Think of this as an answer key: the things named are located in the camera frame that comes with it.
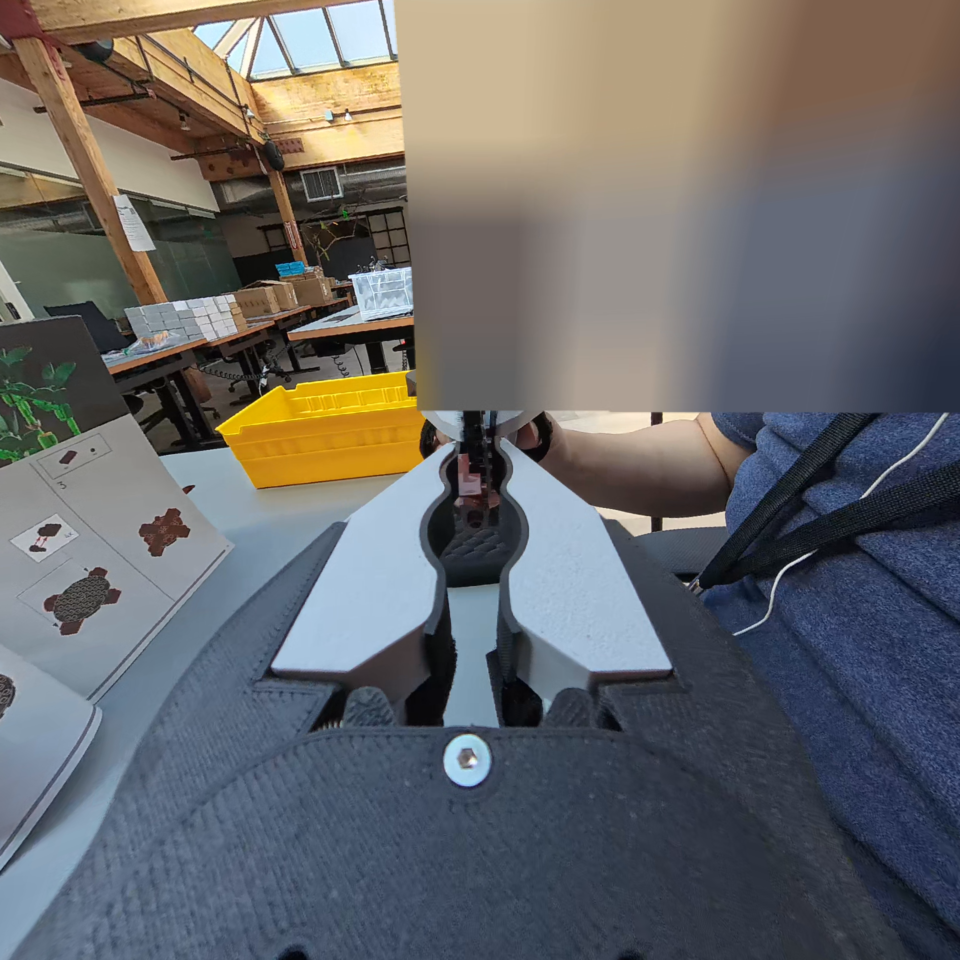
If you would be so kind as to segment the brown toy brick assembly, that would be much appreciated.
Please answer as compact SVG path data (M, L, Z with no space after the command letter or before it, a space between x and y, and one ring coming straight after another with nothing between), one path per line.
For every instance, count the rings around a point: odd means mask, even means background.
M506 462L497 446L499 412L463 412L451 477L453 535L440 554L451 589L493 586L518 547L517 517L503 503Z

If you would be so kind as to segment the white paper notice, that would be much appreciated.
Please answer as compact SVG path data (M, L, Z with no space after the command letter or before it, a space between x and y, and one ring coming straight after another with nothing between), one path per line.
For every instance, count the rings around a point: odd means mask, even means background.
M112 200L130 250L135 253L154 251L156 249L155 241L142 220L134 201L126 194L117 194L112 197Z

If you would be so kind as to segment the wooden post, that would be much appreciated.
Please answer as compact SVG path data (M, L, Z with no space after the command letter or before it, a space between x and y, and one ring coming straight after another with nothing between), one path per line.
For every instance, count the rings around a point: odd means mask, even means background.
M119 196L114 177L93 135L59 51L49 41L39 37L14 38L12 45L47 110L57 137L138 302L142 305L165 302L167 295L148 253L131 247L114 201Z

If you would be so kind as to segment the yellow plastic bin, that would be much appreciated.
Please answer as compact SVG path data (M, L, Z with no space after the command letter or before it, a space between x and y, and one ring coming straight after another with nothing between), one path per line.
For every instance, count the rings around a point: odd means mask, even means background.
M258 489L405 474L422 462L425 423L407 377L277 387L217 430Z

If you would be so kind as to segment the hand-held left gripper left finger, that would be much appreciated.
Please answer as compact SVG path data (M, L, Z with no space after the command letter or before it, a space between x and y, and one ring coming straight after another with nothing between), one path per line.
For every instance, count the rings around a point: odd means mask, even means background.
M440 562L453 538L450 442L355 510L270 669L285 679L405 701L429 676L426 640L447 602Z

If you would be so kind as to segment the grey desk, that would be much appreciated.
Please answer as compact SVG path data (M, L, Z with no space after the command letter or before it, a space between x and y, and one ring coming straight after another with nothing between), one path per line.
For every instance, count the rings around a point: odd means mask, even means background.
M75 869L9 958L640 958L694 948L678 850L694 776L643 746L643 684L501 726L486 655L454 623L439 726L398 721L385 679L271 666L347 520L390 484L308 488L241 533L261 582L169 689Z

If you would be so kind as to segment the wooden background desk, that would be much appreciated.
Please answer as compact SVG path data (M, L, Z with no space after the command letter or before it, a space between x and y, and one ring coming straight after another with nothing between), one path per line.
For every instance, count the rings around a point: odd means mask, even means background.
M186 371L196 367L195 349L206 345L205 339L199 339L146 354L113 359L102 355L121 394L147 391L158 398L160 408L138 422L145 434L168 421L177 434L176 447L194 451L226 446L221 434L212 427L202 402L186 377Z
M264 318L251 319L246 328L206 341L205 349L223 362L236 362L249 395L260 398L270 377L290 382L304 371L290 332L319 318L318 307L300 306Z
M319 318L289 331L292 342L330 342L344 346L344 352L363 345L366 348L367 368L371 375L389 372L382 344L401 342L400 351L406 356L408 368L416 367L414 316L403 314L385 318L365 319L358 307L349 307L328 317Z

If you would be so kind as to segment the clear plastic crate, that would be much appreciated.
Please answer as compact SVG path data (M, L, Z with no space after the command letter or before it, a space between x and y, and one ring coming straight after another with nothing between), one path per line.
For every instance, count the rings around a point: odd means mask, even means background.
M411 315L414 311L409 266L352 273L356 306L364 322Z

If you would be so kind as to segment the person in blue shirt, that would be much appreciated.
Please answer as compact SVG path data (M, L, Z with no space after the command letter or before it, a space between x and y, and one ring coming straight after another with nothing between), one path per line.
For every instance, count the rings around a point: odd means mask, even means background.
M836 414L715 413L750 450L726 503L733 533ZM958 460L958 414L880 414L769 539L877 487ZM913 958L958 958L958 503L918 527L823 547L779 581L769 619L739 637L797 729L847 850Z

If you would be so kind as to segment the stack of white boxes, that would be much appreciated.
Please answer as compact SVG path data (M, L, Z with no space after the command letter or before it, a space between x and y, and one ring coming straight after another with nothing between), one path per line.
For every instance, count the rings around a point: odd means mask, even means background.
M139 338L166 332L190 341L214 341L248 327L233 293L126 307L125 315Z

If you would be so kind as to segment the toy brick instruction booklet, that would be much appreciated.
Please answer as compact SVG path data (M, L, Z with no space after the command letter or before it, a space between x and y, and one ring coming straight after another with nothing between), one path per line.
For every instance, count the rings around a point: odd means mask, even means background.
M3 867L99 700L234 546L172 477L83 321L2 322Z

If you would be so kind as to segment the person's right forearm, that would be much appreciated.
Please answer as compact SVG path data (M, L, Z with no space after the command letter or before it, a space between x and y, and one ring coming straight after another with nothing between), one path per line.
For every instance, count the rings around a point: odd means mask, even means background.
M565 430L548 416L541 466L596 508L683 519L725 511L740 467L751 455L727 438L711 414L624 434Z

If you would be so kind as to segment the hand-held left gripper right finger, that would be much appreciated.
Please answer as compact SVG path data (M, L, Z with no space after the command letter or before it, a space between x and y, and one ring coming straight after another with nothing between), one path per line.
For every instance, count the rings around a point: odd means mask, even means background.
M672 663L603 518L508 440L501 534L512 554L499 586L504 683L540 698L664 678Z

